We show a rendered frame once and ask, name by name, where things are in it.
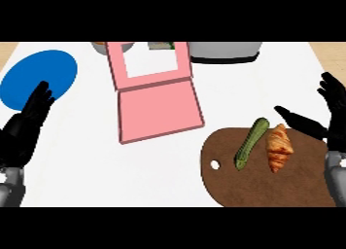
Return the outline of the brown wooden cutting board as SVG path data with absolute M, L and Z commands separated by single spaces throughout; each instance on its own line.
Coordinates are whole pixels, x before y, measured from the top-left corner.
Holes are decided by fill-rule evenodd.
M 209 136 L 201 150 L 201 175 L 206 189 L 222 206 L 335 207 L 324 180 L 327 145 L 295 129 L 287 134 L 295 148 L 284 168 L 272 173 L 262 138 L 243 170 L 234 156 L 249 128 L 222 128 Z

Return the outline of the green squash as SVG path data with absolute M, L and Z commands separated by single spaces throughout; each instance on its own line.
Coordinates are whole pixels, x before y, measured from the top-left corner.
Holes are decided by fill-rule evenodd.
M 259 118 L 255 121 L 255 124 L 250 128 L 244 143 L 237 151 L 235 157 L 234 157 L 234 164 L 235 164 L 235 168 L 238 170 L 243 170 L 249 159 L 250 159 L 250 154 L 252 151 L 256 147 L 258 142 L 261 141 L 264 135 L 268 132 L 268 129 L 271 127 L 271 122 L 267 118 Z

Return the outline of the golden brown croissant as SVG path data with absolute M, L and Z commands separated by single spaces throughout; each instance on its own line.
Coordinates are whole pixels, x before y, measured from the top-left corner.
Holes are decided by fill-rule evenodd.
M 272 173 L 284 167 L 290 156 L 295 154 L 292 141 L 284 124 L 280 124 L 268 136 L 268 157 Z

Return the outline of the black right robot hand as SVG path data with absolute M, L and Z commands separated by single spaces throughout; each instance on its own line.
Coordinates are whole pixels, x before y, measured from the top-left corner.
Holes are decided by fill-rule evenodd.
M 281 106 L 275 106 L 274 109 L 292 128 L 320 140 L 327 139 L 329 150 L 346 154 L 346 87 L 329 72 L 324 72 L 321 77 L 318 92 L 332 114 L 330 126 L 324 127 Z

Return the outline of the small green patterned packet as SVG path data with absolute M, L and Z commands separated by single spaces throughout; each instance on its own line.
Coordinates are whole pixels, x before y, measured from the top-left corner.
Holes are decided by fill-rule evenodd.
M 175 50 L 173 42 L 148 42 L 150 50 Z

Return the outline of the blue oval plate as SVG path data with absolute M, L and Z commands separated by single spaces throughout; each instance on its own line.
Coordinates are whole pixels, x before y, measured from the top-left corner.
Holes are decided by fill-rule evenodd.
M 52 96 L 60 99 L 74 84 L 77 62 L 64 51 L 49 50 L 27 56 L 11 68 L 0 84 L 5 105 L 21 111 L 42 82 L 49 83 Z

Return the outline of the grey round pot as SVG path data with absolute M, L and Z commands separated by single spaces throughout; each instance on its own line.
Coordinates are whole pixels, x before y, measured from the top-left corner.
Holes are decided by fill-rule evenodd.
M 108 55 L 114 52 L 126 53 L 133 47 L 133 43 L 92 42 L 92 46 L 100 54 Z

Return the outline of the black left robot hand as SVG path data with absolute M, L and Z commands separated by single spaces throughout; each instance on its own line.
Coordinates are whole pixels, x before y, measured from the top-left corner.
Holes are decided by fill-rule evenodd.
M 24 168 L 29 164 L 54 102 L 49 83 L 42 82 L 23 111 L 0 128 L 0 170 L 9 167 Z

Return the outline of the grey appliance with black band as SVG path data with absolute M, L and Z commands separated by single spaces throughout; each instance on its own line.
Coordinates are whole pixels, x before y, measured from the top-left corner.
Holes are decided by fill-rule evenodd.
M 262 42 L 190 42 L 191 61 L 203 64 L 253 62 L 262 45 Z

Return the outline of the pink open cardboard box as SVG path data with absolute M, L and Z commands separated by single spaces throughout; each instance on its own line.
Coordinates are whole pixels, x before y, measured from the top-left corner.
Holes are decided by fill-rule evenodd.
M 108 54 L 119 92 L 120 142 L 132 143 L 204 126 L 188 44 L 175 42 L 176 69 L 129 77 L 125 53 Z

